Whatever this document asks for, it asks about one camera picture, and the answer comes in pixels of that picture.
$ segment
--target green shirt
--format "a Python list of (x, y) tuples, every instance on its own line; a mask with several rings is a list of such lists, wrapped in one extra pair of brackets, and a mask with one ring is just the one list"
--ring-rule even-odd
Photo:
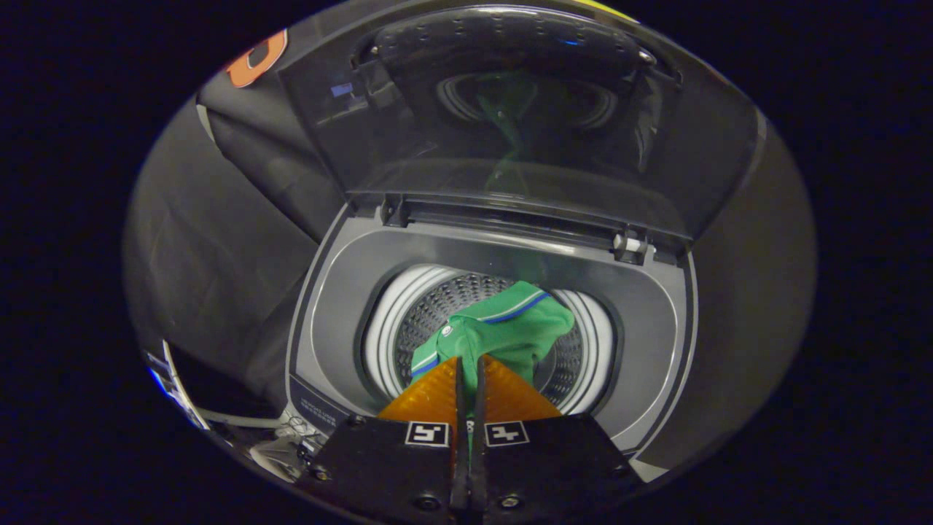
[(558, 337), (573, 327), (570, 310), (540, 288), (519, 281), (495, 297), (452, 315), (445, 326), (416, 348), (411, 357), (411, 382), (438, 363), (460, 356), (464, 395), (472, 414), (477, 361), (482, 354), (495, 357), (532, 383), (535, 364), (548, 355)]

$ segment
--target washing machine opening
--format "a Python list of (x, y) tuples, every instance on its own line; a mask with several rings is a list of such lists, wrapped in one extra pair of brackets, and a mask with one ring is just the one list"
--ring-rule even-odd
[[(363, 363), (373, 385), (395, 399), (411, 383), (411, 356), (456, 312), (504, 291), (514, 280), (438, 264), (417, 264), (398, 274), (383, 291), (364, 339)], [(606, 310), (591, 296), (548, 290), (574, 315), (562, 335), (536, 364), (535, 388), (565, 414), (591, 410), (612, 370), (614, 331)]]

